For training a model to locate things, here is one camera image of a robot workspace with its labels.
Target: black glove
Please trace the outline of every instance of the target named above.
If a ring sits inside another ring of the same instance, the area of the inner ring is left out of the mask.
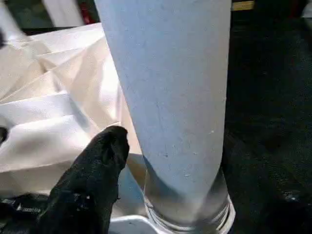
[[[106,234],[129,153],[127,131],[106,128],[92,139],[52,189],[34,222],[10,222],[1,234]]]

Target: cylindrical filter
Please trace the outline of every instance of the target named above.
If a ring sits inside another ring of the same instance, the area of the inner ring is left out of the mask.
[[[231,1],[96,3],[145,156],[148,209],[176,231],[218,226]]]

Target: black fabric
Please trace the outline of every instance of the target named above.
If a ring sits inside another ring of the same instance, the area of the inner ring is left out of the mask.
[[[24,198],[23,206],[40,207],[39,215],[28,221],[24,217],[10,219],[0,234],[108,233],[112,206],[118,198],[118,178],[128,153],[127,131],[118,126],[106,128],[63,174],[43,210],[41,201],[19,197]],[[6,208],[7,214],[12,209],[21,212],[13,204]]]
[[[234,27],[223,157],[237,211],[233,234],[312,233],[311,113],[305,22],[263,19]]]

